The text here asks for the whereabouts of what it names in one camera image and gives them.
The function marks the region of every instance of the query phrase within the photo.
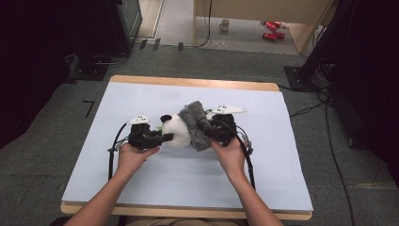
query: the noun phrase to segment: white plush head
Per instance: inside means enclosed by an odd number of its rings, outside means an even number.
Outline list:
[[[174,114],[169,117],[163,116],[163,118],[167,120],[163,120],[162,135],[164,134],[174,135],[171,141],[165,142],[167,145],[172,147],[184,147],[191,144],[190,133],[188,132],[185,122],[180,118],[179,115]]]

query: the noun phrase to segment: forearm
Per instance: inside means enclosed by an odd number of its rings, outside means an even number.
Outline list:
[[[245,175],[230,178],[243,205],[250,226],[282,225],[269,207],[253,189]]]
[[[116,174],[66,225],[105,225],[128,181]]]

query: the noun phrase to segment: hand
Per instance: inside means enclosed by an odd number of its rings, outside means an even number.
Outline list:
[[[118,159],[118,168],[115,175],[122,175],[128,179],[132,178],[148,157],[157,153],[159,147],[150,148],[140,151],[129,143],[125,143],[120,147],[120,156]]]
[[[217,153],[219,162],[225,170],[229,180],[245,176],[244,174],[244,154],[241,150],[240,142],[235,137],[226,147],[221,146],[217,141],[211,139],[211,145]]]

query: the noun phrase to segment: wooden table edge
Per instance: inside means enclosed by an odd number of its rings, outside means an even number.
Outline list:
[[[135,83],[135,84],[163,85],[163,86],[279,91],[279,86],[277,84],[263,83],[263,82],[226,81],[226,80],[195,79],[195,78],[171,78],[171,77],[118,75],[118,74],[112,76],[109,81],[116,83]]]
[[[61,203],[61,212],[64,214],[75,214],[84,205],[84,202],[65,202]],[[309,220],[311,211],[273,211],[279,219]],[[134,206],[116,205],[112,210],[112,215],[118,216],[142,216],[142,217],[163,217],[163,218],[246,218],[244,211],[214,208],[179,208],[162,206]]]

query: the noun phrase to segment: person's left hand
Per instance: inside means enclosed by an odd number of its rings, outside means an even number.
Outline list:
[[[148,157],[157,153],[159,147],[140,151],[129,143],[125,143],[120,147],[120,156],[118,159],[118,168],[116,175],[131,178],[137,172]]]

